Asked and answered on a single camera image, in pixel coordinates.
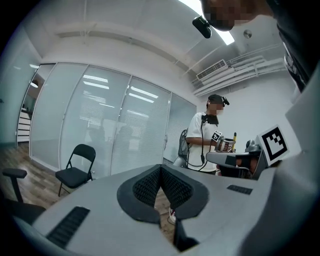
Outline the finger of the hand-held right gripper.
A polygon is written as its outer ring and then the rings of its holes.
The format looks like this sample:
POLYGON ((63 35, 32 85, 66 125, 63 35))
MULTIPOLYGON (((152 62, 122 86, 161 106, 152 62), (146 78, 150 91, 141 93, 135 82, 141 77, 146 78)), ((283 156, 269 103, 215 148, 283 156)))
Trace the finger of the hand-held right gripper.
POLYGON ((217 164, 223 167, 236 167, 237 160, 250 158, 248 152, 243 153, 230 153, 230 152, 208 152, 206 154, 206 160, 208 162, 217 164))

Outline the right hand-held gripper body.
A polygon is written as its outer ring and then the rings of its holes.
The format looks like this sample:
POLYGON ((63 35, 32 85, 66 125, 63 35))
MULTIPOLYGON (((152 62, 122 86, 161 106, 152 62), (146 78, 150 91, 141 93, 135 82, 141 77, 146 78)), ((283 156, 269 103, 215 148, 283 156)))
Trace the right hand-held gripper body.
POLYGON ((277 124, 258 134, 255 140, 249 140, 246 143, 246 152, 258 157, 256 168, 251 175, 253 180, 258 180, 263 170, 270 168, 290 151, 277 124))

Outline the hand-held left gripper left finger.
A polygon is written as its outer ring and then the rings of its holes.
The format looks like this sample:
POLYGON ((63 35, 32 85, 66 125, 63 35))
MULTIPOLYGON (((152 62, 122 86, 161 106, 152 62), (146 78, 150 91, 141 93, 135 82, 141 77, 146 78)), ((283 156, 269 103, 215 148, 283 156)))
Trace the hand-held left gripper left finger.
POLYGON ((132 219, 117 200, 119 186, 148 169, 90 181, 49 207, 32 226, 46 236, 74 207, 84 207, 90 212, 66 246, 68 251, 90 256, 176 256, 178 250, 158 224, 132 219))

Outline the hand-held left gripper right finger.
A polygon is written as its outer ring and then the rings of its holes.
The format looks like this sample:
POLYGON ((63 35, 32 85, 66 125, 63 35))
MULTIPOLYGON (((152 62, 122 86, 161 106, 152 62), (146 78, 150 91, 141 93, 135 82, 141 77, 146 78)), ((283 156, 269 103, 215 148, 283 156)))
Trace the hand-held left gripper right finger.
POLYGON ((258 180, 165 167, 192 196, 176 211, 174 244, 163 253, 287 253, 310 216, 310 154, 285 159, 258 180))

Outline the person's right hand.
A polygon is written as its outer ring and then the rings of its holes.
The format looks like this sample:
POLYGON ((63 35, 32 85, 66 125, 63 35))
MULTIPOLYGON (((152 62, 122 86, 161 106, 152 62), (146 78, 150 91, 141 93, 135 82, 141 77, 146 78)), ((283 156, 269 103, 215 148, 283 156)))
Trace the person's right hand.
POLYGON ((255 157, 252 158, 238 158, 236 165, 241 168, 247 168, 252 174, 255 172, 258 160, 255 157))

